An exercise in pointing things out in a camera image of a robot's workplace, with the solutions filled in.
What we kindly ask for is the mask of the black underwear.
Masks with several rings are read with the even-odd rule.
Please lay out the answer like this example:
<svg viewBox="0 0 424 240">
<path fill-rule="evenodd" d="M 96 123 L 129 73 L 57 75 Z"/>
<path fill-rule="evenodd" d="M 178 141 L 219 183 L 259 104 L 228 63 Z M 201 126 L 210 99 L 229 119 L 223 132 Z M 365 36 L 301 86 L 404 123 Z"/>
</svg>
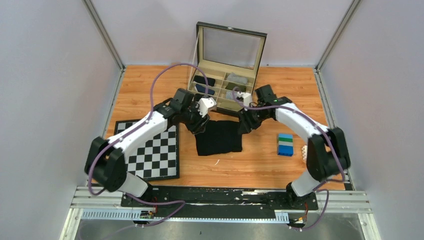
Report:
<svg viewBox="0 0 424 240">
<path fill-rule="evenodd" d="M 196 151 L 199 156 L 211 156 L 241 152 L 242 135 L 238 133 L 239 123 L 230 120 L 210 120 L 205 131 L 195 135 Z"/>
</svg>

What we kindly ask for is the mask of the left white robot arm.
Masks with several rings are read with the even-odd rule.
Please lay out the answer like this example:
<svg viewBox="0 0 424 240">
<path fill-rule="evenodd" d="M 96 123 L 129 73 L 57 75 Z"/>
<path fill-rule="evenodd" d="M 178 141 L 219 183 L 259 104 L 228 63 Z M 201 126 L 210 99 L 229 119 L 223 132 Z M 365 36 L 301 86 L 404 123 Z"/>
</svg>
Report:
<svg viewBox="0 0 424 240">
<path fill-rule="evenodd" d="M 96 137 L 89 148 L 84 172 L 108 192 L 134 196 L 140 206 L 149 206 L 153 193 L 149 183 L 127 171 L 129 155 L 142 144 L 170 127 L 185 124 L 192 134 L 205 131 L 217 103 L 212 97 L 194 95 L 179 88 L 174 97 L 156 104 L 143 119 L 108 139 Z"/>
</svg>

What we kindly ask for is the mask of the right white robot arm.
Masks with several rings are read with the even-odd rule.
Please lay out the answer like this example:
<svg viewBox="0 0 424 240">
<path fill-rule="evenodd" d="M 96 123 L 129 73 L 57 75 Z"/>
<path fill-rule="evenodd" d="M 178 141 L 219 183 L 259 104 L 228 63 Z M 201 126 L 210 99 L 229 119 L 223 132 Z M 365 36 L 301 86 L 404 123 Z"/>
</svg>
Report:
<svg viewBox="0 0 424 240">
<path fill-rule="evenodd" d="M 289 98 L 277 97 L 267 84 L 255 90 L 256 106 L 252 94 L 235 87 L 231 94 L 241 106 L 238 111 L 240 134 L 248 134 L 273 119 L 289 127 L 307 144 L 306 170 L 286 186 L 285 201 L 292 209 L 303 205 L 312 193 L 326 182 L 335 182 L 336 175 L 344 175 L 351 160 L 343 130 L 330 128 L 303 113 Z"/>
</svg>

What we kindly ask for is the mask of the navy rolled cloth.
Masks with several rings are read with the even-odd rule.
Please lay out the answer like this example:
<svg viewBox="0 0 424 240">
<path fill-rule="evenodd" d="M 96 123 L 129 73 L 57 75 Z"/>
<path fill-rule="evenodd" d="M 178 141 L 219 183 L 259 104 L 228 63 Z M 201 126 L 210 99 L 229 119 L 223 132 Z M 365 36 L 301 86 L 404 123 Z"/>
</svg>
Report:
<svg viewBox="0 0 424 240">
<path fill-rule="evenodd" d="M 200 85 L 200 84 L 195 84 L 194 89 L 199 93 L 202 93 L 202 94 L 207 93 L 208 95 L 211 95 L 211 96 L 215 95 L 215 93 L 216 93 L 216 91 L 213 88 L 209 87 L 208 89 L 206 89 L 205 86 Z"/>
</svg>

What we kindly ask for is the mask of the striped rolled cloth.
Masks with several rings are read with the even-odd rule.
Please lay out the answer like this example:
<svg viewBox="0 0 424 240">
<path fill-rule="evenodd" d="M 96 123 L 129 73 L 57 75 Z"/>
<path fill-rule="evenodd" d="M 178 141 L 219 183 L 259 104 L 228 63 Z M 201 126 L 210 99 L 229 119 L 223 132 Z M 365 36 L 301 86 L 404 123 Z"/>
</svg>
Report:
<svg viewBox="0 0 424 240">
<path fill-rule="evenodd" d="M 240 95 L 239 91 L 230 91 L 228 90 L 225 94 L 227 100 L 236 101 Z"/>
</svg>

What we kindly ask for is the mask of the olive green rolled cloth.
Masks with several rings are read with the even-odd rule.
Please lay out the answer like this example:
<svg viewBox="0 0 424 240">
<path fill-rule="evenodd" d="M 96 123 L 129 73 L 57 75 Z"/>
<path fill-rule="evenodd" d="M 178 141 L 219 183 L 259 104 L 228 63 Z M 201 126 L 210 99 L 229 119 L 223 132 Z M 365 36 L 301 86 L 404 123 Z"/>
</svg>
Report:
<svg viewBox="0 0 424 240">
<path fill-rule="evenodd" d="M 234 82 L 229 82 L 225 87 L 225 89 L 229 91 L 232 91 L 234 88 L 236 88 L 237 92 L 246 92 L 247 89 L 245 85 L 240 85 Z"/>
</svg>

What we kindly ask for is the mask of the black rolled cloth top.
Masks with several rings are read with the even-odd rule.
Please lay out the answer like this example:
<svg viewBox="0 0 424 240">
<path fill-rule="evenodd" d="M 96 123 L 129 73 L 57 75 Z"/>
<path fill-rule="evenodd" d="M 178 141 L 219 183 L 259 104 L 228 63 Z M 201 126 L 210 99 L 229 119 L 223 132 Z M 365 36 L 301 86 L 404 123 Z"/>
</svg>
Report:
<svg viewBox="0 0 424 240">
<path fill-rule="evenodd" d="M 216 80 L 214 78 L 207 77 L 206 79 L 203 76 L 195 75 L 194 78 L 193 78 L 193 81 L 198 83 L 198 84 L 203 84 L 203 85 L 206 85 L 206 81 L 207 81 L 207 84 L 209 86 L 211 86 L 211 87 L 215 86 Z"/>
</svg>

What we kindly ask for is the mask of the blue green brick stack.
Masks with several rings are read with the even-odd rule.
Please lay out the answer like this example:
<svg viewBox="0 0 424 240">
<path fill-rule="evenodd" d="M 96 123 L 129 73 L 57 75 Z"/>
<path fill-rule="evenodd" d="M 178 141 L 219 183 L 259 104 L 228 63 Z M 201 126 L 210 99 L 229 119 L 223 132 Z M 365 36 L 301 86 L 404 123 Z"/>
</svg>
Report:
<svg viewBox="0 0 424 240">
<path fill-rule="evenodd" d="M 294 155 L 293 135 L 279 133 L 277 154 L 279 156 L 292 157 Z"/>
</svg>

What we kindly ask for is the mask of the grey rolled cloth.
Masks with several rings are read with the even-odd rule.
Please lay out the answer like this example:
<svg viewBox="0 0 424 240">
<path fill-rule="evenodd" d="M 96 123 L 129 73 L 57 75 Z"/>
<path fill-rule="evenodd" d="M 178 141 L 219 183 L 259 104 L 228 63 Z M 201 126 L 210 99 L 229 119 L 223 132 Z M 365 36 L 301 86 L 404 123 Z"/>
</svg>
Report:
<svg viewBox="0 0 424 240">
<path fill-rule="evenodd" d="M 247 85 L 249 81 L 247 77 L 237 75 L 234 72 L 230 73 L 227 76 L 226 80 L 230 82 L 234 82 L 234 83 L 243 84 L 243 85 Z"/>
</svg>

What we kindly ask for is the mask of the black white checkerboard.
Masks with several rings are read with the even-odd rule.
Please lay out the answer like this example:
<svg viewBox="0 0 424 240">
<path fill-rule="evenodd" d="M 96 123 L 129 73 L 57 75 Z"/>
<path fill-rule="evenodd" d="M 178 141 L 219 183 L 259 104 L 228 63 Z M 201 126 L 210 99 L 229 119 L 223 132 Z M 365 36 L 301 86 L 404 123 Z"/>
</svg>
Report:
<svg viewBox="0 0 424 240">
<path fill-rule="evenodd" d="M 148 182 L 180 177 L 180 127 L 172 126 L 124 154 L 127 171 Z"/>
</svg>

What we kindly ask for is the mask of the white blue brick block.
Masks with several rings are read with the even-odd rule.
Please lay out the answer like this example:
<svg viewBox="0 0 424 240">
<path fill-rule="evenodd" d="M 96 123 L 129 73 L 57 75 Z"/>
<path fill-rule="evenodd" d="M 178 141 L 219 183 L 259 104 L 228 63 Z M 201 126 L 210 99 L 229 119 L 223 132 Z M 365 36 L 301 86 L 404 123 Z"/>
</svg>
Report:
<svg viewBox="0 0 424 240">
<path fill-rule="evenodd" d="M 302 160 L 303 160 L 303 162 L 304 162 L 304 163 L 306 163 L 306 161 L 307 161 L 307 156 L 308 156 L 308 146 L 307 146 L 307 145 L 304 145 L 304 146 L 301 148 L 301 155 L 302 155 Z"/>
</svg>

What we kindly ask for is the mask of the black compartment storage box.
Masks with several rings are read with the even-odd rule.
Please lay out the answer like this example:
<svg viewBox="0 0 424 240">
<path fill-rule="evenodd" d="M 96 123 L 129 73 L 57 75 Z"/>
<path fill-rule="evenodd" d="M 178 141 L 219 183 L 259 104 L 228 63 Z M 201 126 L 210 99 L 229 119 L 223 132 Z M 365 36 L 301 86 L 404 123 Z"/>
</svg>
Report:
<svg viewBox="0 0 424 240">
<path fill-rule="evenodd" d="M 201 94 L 195 90 L 194 76 L 206 76 L 216 80 L 215 95 L 210 95 L 217 103 L 216 112 L 236 117 L 241 107 L 234 101 L 226 99 L 225 87 L 231 81 L 226 80 L 230 73 L 248 78 L 246 92 L 252 93 L 259 67 L 261 64 L 267 33 L 240 29 L 230 26 L 197 22 L 196 49 L 193 63 L 197 68 L 191 70 L 187 89 L 194 94 Z"/>
</svg>

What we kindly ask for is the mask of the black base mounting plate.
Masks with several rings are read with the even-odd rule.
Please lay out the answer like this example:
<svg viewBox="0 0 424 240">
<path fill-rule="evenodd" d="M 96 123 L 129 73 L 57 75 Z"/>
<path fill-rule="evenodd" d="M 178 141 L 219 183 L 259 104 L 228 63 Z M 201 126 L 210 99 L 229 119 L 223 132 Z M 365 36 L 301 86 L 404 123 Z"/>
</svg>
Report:
<svg viewBox="0 0 424 240">
<path fill-rule="evenodd" d="M 194 186 L 153 186 L 141 199 L 160 203 L 157 217 L 166 217 L 179 206 L 176 218 L 271 219 L 276 210 L 300 211 L 318 209 L 314 193 L 297 197 L 284 189 L 217 188 Z"/>
</svg>

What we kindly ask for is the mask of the aluminium frame rail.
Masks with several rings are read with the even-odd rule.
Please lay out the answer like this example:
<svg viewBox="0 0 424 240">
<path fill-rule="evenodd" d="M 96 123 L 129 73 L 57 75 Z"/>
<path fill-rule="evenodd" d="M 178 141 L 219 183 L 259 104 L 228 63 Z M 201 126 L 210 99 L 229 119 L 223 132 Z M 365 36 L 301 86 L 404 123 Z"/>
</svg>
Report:
<svg viewBox="0 0 424 240">
<path fill-rule="evenodd" d="M 321 219 L 332 214 L 357 215 L 359 231 L 367 240 L 380 234 L 364 191 L 330 190 L 287 201 L 284 189 L 155 186 L 154 204 L 140 203 L 121 192 L 92 196 L 79 186 L 73 196 L 60 238 L 76 237 L 81 220 L 129 220 L 153 223 L 167 218 L 173 222 L 293 224 L 300 219 L 307 226 L 313 215 Z"/>
</svg>

